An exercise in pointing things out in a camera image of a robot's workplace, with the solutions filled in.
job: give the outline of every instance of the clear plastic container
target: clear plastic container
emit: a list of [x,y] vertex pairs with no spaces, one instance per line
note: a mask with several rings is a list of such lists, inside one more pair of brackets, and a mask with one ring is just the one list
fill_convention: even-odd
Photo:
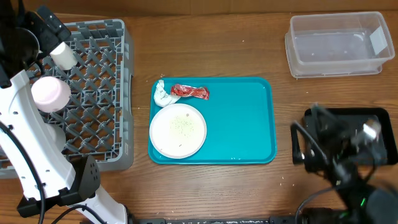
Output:
[[294,16],[285,46],[295,78],[378,74],[395,56],[380,12]]

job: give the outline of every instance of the plate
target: plate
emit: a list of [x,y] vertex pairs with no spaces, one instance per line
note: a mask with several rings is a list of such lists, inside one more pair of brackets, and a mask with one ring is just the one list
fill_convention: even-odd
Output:
[[190,105],[176,103],[162,108],[152,119],[149,137],[163,156],[183,159],[194,155],[206,139],[206,121]]

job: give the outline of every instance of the red wrapper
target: red wrapper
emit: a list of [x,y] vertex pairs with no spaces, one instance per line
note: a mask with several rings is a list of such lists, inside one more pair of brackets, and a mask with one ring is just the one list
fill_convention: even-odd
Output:
[[174,86],[172,86],[170,94],[181,97],[194,96],[196,98],[208,100],[210,92],[206,87],[195,88],[192,86],[175,84]]

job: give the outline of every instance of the teal tray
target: teal tray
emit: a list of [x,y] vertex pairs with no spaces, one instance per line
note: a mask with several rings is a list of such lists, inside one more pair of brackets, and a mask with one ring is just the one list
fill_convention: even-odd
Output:
[[[194,155],[170,159],[157,152],[148,138],[149,157],[158,164],[267,164],[277,153],[271,86],[258,77],[163,78],[165,90],[179,83],[206,86],[210,99],[181,98],[178,103],[195,107],[205,118],[206,141]],[[152,87],[149,124],[161,109]]]

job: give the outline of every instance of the gray plastic basket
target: gray plastic basket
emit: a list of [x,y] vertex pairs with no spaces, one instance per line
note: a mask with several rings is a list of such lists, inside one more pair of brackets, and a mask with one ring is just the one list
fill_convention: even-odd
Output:
[[[92,155],[100,171],[127,169],[134,158],[130,101],[133,41],[120,19],[65,25],[72,32],[65,43],[74,50],[78,65],[64,72],[50,57],[42,63],[44,76],[67,82],[72,95],[63,110],[40,114],[44,122],[59,125],[67,134],[62,151],[67,159]],[[35,65],[28,76],[39,73]],[[13,166],[0,154],[0,179],[13,177],[17,177]]]

